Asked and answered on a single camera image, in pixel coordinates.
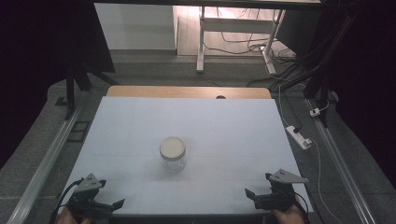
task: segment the black fabric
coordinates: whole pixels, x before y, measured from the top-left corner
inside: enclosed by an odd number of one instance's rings
[[[1,160],[7,161],[70,66],[114,72],[93,3],[0,3]]]
[[[367,1],[334,55],[337,111],[396,186],[396,32],[392,1]]]

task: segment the gray carpet floor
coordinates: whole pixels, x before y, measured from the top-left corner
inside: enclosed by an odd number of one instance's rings
[[[194,57],[176,57],[174,55],[132,55],[113,54],[116,75],[108,74],[121,85],[153,85],[153,86],[222,86],[245,87],[251,79],[265,77],[262,58],[206,58],[205,72],[195,73]],[[278,71],[283,71],[287,64],[276,64]],[[81,92],[75,89],[77,103],[80,97],[88,97],[78,116],[78,125],[89,125],[106,95],[109,85],[97,77],[90,75],[92,90]],[[268,88],[275,79],[269,78],[251,84],[252,88]],[[317,207],[317,212],[310,214],[311,223],[321,223],[318,214],[326,223],[340,223],[327,210],[320,199],[319,193],[328,208],[342,223],[361,223],[350,200],[346,188],[341,181],[327,148],[321,139],[315,121],[309,116],[306,100],[301,94],[303,86],[296,86],[286,92],[290,105],[299,117],[304,127],[301,133],[314,139],[318,147],[302,151],[290,140],[290,145],[304,177],[310,181],[306,185],[311,194],[311,202]],[[293,116],[290,105],[285,96],[278,101],[276,92],[273,94],[278,106],[282,105],[285,121],[296,126],[298,121]],[[0,171],[0,223],[6,223],[12,214],[19,198],[35,173],[46,150],[49,148],[55,134],[64,122],[65,106],[55,105],[60,97],[65,97],[65,81],[54,84],[49,88],[48,101],[35,121],[30,132],[26,134],[20,146]],[[368,150],[348,129],[335,111],[334,100],[330,101],[328,109],[329,130],[342,152],[344,159],[361,188],[365,200],[373,211],[377,223],[394,223],[396,214],[396,191],[383,175]],[[74,163],[81,150],[84,135],[71,132],[64,147],[54,164],[45,186],[37,197],[34,207],[25,223],[48,223],[50,212],[55,207],[64,185],[69,177]],[[320,154],[321,181],[318,185],[318,153]]]

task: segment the white wall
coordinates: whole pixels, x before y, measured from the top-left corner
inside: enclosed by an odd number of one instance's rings
[[[176,49],[172,6],[95,7],[109,49]]]

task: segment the black stand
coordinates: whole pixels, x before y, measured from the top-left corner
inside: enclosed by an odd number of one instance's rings
[[[321,89],[320,92],[320,104],[319,108],[324,108],[328,102],[328,89],[329,89],[329,72],[326,72],[326,68],[329,65],[329,61],[332,58],[335,50],[337,49],[338,45],[340,44],[341,40],[343,39],[344,35],[347,33],[352,22],[357,17],[357,12],[355,10],[350,11],[347,13],[341,27],[337,31],[332,43],[327,48],[323,58],[320,60],[319,64],[309,70],[306,74],[302,75],[301,77],[296,77],[292,79],[285,85],[280,87],[281,91],[285,91],[290,87],[297,85],[298,83],[310,78],[308,85],[304,89],[304,96],[306,98],[313,98],[317,94],[318,90]],[[326,121],[326,110],[320,111],[319,115],[320,121],[323,123],[324,127],[327,128],[327,121]]]
[[[68,120],[75,110],[75,95],[74,95],[74,81],[78,84],[81,91],[90,91],[92,84],[87,76],[87,73],[92,73],[94,76],[101,78],[104,82],[110,85],[119,85],[119,83],[112,78],[106,76],[89,66],[87,63],[72,64],[67,72],[66,91],[67,91],[67,113],[64,119]]]

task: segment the transparent jar body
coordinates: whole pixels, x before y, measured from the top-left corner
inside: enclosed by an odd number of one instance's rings
[[[186,166],[186,158],[182,157],[177,161],[168,161],[163,158],[163,167],[170,173],[178,173]]]

